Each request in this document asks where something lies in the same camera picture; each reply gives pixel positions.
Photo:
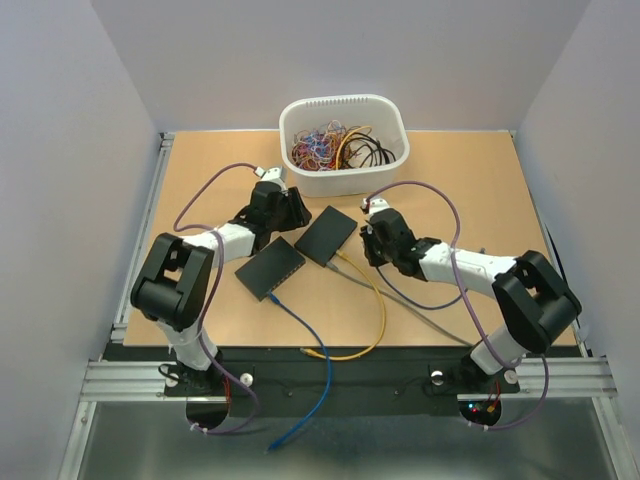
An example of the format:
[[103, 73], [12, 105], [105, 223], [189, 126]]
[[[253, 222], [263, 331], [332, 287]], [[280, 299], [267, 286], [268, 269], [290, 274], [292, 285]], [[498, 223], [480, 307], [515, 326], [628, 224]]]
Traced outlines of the black network switch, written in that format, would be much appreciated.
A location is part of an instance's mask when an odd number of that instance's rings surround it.
[[289, 242], [278, 237], [240, 267], [235, 276], [251, 295], [262, 301], [305, 263], [305, 258]]
[[294, 243], [310, 260], [325, 267], [349, 239], [357, 222], [333, 206], [327, 206]]

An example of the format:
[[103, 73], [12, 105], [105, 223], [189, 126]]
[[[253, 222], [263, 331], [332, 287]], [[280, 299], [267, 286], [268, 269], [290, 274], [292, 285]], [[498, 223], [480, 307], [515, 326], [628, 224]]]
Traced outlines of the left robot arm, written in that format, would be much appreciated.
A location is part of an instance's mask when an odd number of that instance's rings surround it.
[[177, 382], [199, 393], [215, 392], [222, 354], [203, 327], [225, 263], [251, 258], [267, 247], [274, 233], [305, 227], [312, 215], [296, 187], [275, 180], [257, 182], [249, 204], [219, 227], [197, 235], [156, 237], [134, 282], [131, 305], [156, 323], [173, 347]]

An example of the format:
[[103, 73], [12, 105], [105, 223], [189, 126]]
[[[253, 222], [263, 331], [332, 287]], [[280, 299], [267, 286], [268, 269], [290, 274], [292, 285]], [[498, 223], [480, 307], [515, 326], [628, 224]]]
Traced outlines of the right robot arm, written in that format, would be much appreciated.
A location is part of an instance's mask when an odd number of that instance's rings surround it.
[[402, 214], [387, 205], [364, 212], [360, 236], [370, 265], [392, 264], [404, 276], [451, 284], [498, 304], [504, 325], [475, 345], [460, 366], [461, 381], [472, 390], [484, 389], [525, 354], [546, 353], [582, 312], [577, 296], [538, 251], [516, 257], [471, 252], [415, 237]]

